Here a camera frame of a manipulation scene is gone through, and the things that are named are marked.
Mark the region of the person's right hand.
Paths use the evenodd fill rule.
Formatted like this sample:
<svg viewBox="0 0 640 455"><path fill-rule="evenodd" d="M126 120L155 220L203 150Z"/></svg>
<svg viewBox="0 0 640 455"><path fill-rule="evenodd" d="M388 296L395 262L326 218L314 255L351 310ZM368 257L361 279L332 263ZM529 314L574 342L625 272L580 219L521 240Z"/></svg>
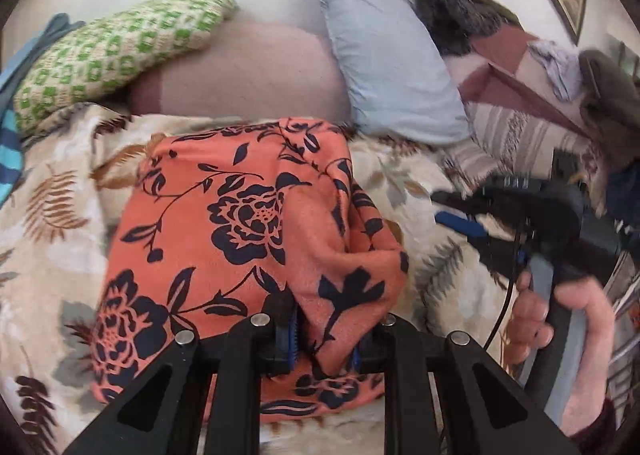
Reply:
<svg viewBox="0 0 640 455"><path fill-rule="evenodd" d="M579 362L560 423L563 433L574 437L593 426L604 411L615 314L592 276L556 284L549 297L537 293L537 284L537 277L527 270L518 276L503 360L520 365L532 353L561 349Z"/></svg>

